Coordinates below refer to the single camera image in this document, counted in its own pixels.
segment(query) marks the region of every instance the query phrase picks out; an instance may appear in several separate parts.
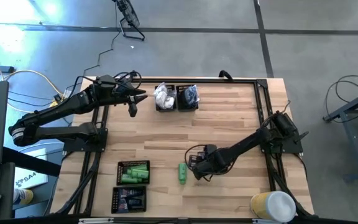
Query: white lid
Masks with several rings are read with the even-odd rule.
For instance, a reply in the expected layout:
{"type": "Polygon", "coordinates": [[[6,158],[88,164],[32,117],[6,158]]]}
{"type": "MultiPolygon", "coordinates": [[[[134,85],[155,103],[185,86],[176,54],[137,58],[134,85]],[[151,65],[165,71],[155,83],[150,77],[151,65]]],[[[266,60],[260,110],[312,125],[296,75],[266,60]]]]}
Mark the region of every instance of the white lid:
{"type": "Polygon", "coordinates": [[[267,212],[276,221],[286,223],[293,219],[296,212],[295,202],[285,192],[276,191],[266,201],[267,212]]]}

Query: yellow cable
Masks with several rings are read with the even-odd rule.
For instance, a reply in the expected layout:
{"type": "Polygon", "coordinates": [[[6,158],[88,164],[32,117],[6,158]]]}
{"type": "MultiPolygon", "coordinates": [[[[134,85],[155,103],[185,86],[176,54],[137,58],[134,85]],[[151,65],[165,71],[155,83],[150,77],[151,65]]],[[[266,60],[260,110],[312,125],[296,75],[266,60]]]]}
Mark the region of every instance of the yellow cable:
{"type": "MultiPolygon", "coordinates": [[[[36,71],[33,71],[33,70],[19,70],[19,71],[16,71],[16,72],[13,72],[7,76],[4,77],[4,75],[2,74],[2,71],[0,69],[0,75],[1,75],[1,80],[4,81],[4,80],[8,80],[8,78],[10,78],[11,76],[17,74],[17,73],[20,73],[20,72],[32,72],[32,73],[35,73],[37,75],[40,75],[41,77],[44,77],[48,83],[52,86],[52,88],[60,95],[63,95],[56,87],[55,85],[43,74],[39,73],[39,72],[36,72],[36,71]]],[[[17,110],[17,111],[21,111],[21,112],[25,112],[25,113],[33,113],[33,111],[26,111],[26,110],[21,110],[19,108],[16,108],[14,106],[12,106],[9,102],[7,102],[7,105],[10,106],[12,109],[14,110],[17,110]]]]}

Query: white cable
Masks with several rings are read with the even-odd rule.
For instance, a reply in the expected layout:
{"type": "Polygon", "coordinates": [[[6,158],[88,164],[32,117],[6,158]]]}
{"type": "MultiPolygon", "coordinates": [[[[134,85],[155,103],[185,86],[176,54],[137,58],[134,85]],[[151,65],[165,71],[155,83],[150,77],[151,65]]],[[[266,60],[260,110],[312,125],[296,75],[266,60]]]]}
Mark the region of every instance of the white cable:
{"type": "Polygon", "coordinates": [[[36,144],[36,145],[33,145],[33,146],[25,147],[24,149],[20,149],[18,152],[22,152],[22,151],[24,151],[24,150],[31,149],[32,147],[46,146],[46,145],[50,145],[50,144],[64,144],[64,143],[62,143],[62,142],[47,142],[47,143],[41,143],[41,144],[36,144]]]}
{"type": "MultiPolygon", "coordinates": [[[[55,86],[45,75],[43,75],[43,74],[41,74],[41,73],[39,73],[39,72],[33,71],[33,70],[18,70],[18,71],[16,71],[16,72],[13,72],[13,73],[11,73],[11,74],[9,74],[9,75],[7,75],[7,76],[4,77],[4,75],[2,74],[2,71],[1,71],[1,69],[0,69],[1,80],[2,80],[2,81],[5,81],[5,80],[7,80],[8,78],[10,78],[11,76],[13,76],[13,75],[15,75],[15,74],[17,74],[17,73],[20,73],[20,72],[32,72],[32,73],[35,73],[35,74],[37,74],[37,75],[40,75],[41,77],[44,77],[44,78],[46,79],[46,81],[48,81],[48,83],[52,86],[52,88],[53,88],[59,95],[62,95],[62,96],[63,96],[63,94],[56,88],[56,86],[55,86]]],[[[16,108],[16,107],[12,106],[9,102],[7,102],[7,105],[10,106],[12,109],[17,110],[17,111],[21,111],[21,112],[25,112],[25,113],[33,113],[33,111],[26,111],[26,110],[21,110],[21,109],[19,109],[19,108],[16,108]]]]}

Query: yellow container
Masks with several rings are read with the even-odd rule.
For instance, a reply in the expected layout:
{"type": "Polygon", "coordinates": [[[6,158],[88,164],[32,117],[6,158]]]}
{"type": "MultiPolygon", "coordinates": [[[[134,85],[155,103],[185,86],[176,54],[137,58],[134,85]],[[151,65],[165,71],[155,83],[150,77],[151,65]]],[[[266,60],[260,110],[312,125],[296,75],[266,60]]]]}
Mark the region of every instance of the yellow container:
{"type": "Polygon", "coordinates": [[[285,192],[266,192],[253,196],[250,207],[259,218],[286,223],[296,212],[295,202],[285,192]]]}

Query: white plastic bag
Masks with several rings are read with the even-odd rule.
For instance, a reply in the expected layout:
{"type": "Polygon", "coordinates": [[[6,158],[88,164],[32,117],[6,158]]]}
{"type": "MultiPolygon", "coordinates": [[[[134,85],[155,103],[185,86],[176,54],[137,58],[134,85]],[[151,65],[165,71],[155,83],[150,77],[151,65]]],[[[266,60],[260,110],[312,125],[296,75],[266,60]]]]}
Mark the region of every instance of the white plastic bag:
{"type": "Polygon", "coordinates": [[[165,83],[161,83],[154,90],[155,104],[161,109],[172,109],[175,104],[177,92],[175,90],[168,91],[165,83]]]}

